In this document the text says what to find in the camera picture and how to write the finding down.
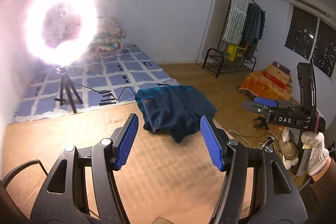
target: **purple box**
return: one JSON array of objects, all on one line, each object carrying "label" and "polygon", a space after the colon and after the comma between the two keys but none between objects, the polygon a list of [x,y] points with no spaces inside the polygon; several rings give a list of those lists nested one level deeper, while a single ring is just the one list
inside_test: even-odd
[{"label": "purple box", "polygon": [[277,61],[273,61],[272,65],[276,68],[278,68],[279,70],[281,70],[282,72],[286,73],[287,75],[290,75],[291,70],[286,68],[285,66],[281,65],[279,62]]}]

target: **hand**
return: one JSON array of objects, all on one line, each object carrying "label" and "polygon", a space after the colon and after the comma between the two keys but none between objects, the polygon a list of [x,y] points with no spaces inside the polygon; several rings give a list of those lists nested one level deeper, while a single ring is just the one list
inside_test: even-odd
[{"label": "hand", "polygon": [[[290,140],[289,129],[287,127],[282,132],[282,139],[284,142],[289,142]],[[302,134],[301,141],[303,144],[312,147],[307,171],[310,176],[316,175],[321,171],[329,158],[329,151],[324,147],[324,135],[323,133],[306,131]],[[282,161],[286,169],[289,170],[290,167],[298,164],[299,158],[285,160],[283,157]]]}]

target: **metal bolt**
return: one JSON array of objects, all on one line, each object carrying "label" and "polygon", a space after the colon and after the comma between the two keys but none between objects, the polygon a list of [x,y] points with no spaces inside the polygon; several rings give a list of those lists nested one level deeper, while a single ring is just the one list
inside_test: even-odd
[{"label": "metal bolt", "polygon": [[234,139],[229,140],[228,143],[229,143],[229,145],[238,145],[238,141],[234,140]]},{"label": "metal bolt", "polygon": [[105,138],[100,141],[102,145],[109,145],[111,143],[111,139]]},{"label": "metal bolt", "polygon": [[71,152],[72,150],[75,149],[75,146],[73,144],[69,144],[64,149],[66,152]]},{"label": "metal bolt", "polygon": [[269,146],[265,146],[265,151],[267,152],[267,153],[273,153],[273,148],[271,148],[271,147],[269,147]]}]

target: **wrist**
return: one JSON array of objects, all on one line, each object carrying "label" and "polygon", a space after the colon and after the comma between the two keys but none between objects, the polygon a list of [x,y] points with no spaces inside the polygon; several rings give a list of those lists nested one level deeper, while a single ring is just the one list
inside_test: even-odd
[{"label": "wrist", "polygon": [[331,158],[328,157],[327,162],[325,163],[325,165],[323,166],[323,168],[316,174],[311,176],[314,180],[314,182],[317,182],[321,177],[323,177],[323,175],[327,172],[327,170],[329,169],[331,164]]}]

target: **blue checkered bed sheet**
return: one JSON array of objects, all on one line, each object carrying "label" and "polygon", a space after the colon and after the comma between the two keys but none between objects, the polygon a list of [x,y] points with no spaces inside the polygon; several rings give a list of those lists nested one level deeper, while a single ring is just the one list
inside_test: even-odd
[{"label": "blue checkered bed sheet", "polygon": [[[70,79],[78,85],[85,85],[95,90],[111,90],[117,98],[125,86],[130,86],[137,93],[139,89],[157,87],[157,83],[178,85],[137,45],[125,45],[117,56],[103,59],[78,61],[67,67]],[[34,78],[18,107],[14,117],[15,122],[25,122],[64,116],[72,113],[67,103],[59,106],[55,98],[59,98],[60,75],[53,65],[39,63]],[[115,106],[135,101],[130,89],[125,89],[117,104],[99,106],[101,94],[93,90],[75,86],[83,104],[75,101],[78,112]]]}]

